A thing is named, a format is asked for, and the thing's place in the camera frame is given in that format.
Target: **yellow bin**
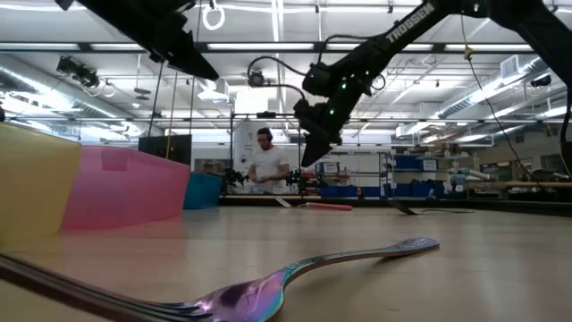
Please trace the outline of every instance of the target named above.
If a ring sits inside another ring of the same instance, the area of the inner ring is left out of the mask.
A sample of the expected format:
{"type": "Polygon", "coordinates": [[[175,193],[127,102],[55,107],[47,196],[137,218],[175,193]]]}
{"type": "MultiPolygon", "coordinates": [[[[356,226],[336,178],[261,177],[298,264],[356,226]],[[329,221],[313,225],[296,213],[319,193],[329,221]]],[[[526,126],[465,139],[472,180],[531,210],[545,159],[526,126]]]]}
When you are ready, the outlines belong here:
{"type": "Polygon", "coordinates": [[[81,145],[0,123],[0,246],[57,233],[81,145]]]}

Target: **plastic bin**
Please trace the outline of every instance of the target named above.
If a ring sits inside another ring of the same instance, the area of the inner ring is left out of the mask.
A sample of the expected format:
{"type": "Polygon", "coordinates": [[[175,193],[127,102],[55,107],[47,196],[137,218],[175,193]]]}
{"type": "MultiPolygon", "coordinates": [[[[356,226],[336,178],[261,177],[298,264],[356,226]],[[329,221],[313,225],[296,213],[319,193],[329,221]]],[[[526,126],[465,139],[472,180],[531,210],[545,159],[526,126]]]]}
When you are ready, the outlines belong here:
{"type": "Polygon", "coordinates": [[[0,123],[0,246],[60,229],[81,145],[0,123]]]}
{"type": "Polygon", "coordinates": [[[222,186],[223,178],[220,175],[191,173],[183,208],[204,209],[217,207],[222,186]]]}
{"type": "Polygon", "coordinates": [[[411,197],[411,186],[409,183],[398,183],[396,189],[391,188],[391,184],[383,185],[385,197],[411,197]]]}
{"type": "Polygon", "coordinates": [[[396,156],[395,157],[395,169],[419,169],[419,163],[417,162],[417,157],[415,156],[396,156]]]}
{"type": "Polygon", "coordinates": [[[382,194],[380,187],[362,187],[361,191],[366,198],[380,197],[382,194]]]}
{"type": "Polygon", "coordinates": [[[429,191],[433,189],[433,183],[411,183],[411,197],[429,197],[429,191]]]}
{"type": "Polygon", "coordinates": [[[320,192],[320,196],[323,198],[337,198],[341,196],[340,190],[338,188],[340,187],[323,187],[318,188],[318,191],[320,192]]]}
{"type": "Polygon", "coordinates": [[[180,216],[189,166],[128,148],[83,147],[63,229],[111,229],[180,216]]]}
{"type": "Polygon", "coordinates": [[[445,194],[445,186],[443,185],[442,182],[435,183],[433,185],[433,188],[434,188],[433,195],[435,197],[441,198],[445,194]]]}

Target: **white t-shirt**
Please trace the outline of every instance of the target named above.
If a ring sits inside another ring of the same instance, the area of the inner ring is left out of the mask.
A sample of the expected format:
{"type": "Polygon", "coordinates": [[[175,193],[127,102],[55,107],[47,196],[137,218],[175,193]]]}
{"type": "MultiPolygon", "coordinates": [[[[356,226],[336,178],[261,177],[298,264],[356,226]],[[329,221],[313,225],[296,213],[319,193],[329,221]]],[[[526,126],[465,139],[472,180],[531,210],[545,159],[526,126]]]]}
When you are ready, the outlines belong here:
{"type": "MultiPolygon", "coordinates": [[[[257,178],[277,175],[279,172],[279,165],[288,164],[286,161],[286,155],[277,147],[272,147],[266,151],[260,149],[254,152],[252,160],[256,167],[257,178]]],[[[264,183],[256,183],[255,186],[258,190],[273,193],[274,188],[282,187],[282,180],[271,180],[264,183]]]]}

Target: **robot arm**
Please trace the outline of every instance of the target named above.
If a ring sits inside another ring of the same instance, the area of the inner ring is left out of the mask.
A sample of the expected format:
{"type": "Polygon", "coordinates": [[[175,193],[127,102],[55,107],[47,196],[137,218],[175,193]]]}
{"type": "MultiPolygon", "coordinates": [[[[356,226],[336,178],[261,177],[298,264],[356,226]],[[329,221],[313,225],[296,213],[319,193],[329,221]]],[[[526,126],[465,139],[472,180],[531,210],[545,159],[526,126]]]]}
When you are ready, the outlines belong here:
{"type": "Polygon", "coordinates": [[[542,0],[424,0],[413,12],[383,34],[373,36],[332,65],[311,64],[302,87],[328,97],[313,107],[305,100],[295,106],[300,126],[309,132],[302,166],[312,165],[341,144],[340,131],[362,94],[371,95],[375,78],[407,45],[450,14],[490,18],[514,30],[568,85],[572,85],[572,32],[542,0]]]}
{"type": "MultiPolygon", "coordinates": [[[[55,0],[67,10],[74,0],[55,0]]],[[[156,63],[168,62],[169,67],[208,80],[219,75],[193,46],[192,31],[183,27],[187,17],[182,14],[195,6],[196,0],[78,0],[91,12],[133,39],[149,53],[156,63]]]]}

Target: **blue bin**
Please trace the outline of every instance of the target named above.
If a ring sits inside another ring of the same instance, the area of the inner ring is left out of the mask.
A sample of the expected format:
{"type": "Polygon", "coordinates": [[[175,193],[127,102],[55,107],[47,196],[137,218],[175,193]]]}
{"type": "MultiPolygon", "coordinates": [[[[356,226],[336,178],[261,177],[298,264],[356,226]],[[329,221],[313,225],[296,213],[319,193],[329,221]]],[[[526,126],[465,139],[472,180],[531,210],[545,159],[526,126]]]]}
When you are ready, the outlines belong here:
{"type": "Polygon", "coordinates": [[[191,173],[183,209],[205,209],[218,206],[223,178],[219,175],[191,173]]]}
{"type": "Polygon", "coordinates": [[[440,183],[435,183],[435,184],[433,185],[433,188],[434,188],[434,196],[435,196],[435,197],[440,198],[440,197],[442,197],[442,196],[445,194],[445,186],[443,185],[442,182],[440,182],[440,183]]]}
{"type": "Polygon", "coordinates": [[[418,169],[419,163],[417,162],[417,157],[414,156],[396,156],[395,157],[395,169],[418,169]]]}
{"type": "Polygon", "coordinates": [[[352,198],[358,196],[358,187],[348,186],[348,187],[338,187],[340,192],[340,197],[352,198]]]}
{"type": "Polygon", "coordinates": [[[385,197],[411,197],[411,186],[408,183],[398,183],[395,190],[391,188],[391,184],[385,183],[383,188],[385,197]]]}
{"type": "Polygon", "coordinates": [[[339,187],[323,187],[323,188],[318,188],[318,191],[320,191],[320,196],[322,196],[323,198],[336,198],[336,197],[340,197],[340,190],[338,189],[339,187]]]}
{"type": "Polygon", "coordinates": [[[431,189],[433,189],[432,183],[411,183],[411,197],[427,198],[431,189]]]}
{"type": "Polygon", "coordinates": [[[361,191],[367,198],[379,197],[382,194],[380,187],[362,187],[361,191]]]}

